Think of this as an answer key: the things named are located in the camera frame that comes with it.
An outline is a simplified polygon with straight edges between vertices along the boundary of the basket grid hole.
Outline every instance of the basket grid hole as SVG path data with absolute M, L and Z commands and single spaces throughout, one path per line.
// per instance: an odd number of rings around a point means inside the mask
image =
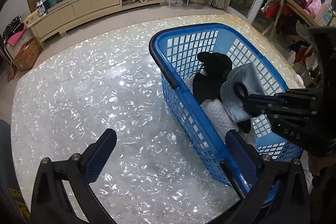
M 199 133 L 199 134 L 198 134 L 198 137 L 199 137 L 200 140 L 203 140 L 203 139 L 204 139 L 202 133 Z
M 244 47 L 241 49 L 241 52 L 244 54 L 244 53 L 246 53 L 246 51 L 247 51 L 247 47 L 244 46 Z
M 264 67 L 263 70 L 260 72 L 262 75 L 265 75 L 266 73 L 268 73 L 268 70 Z
M 266 90 L 267 95 L 273 95 L 275 92 L 272 89 Z
M 259 73 L 261 72 L 261 70 L 264 68 L 264 65 L 262 63 L 260 63 L 258 66 L 257 66 L 257 69 L 259 71 Z

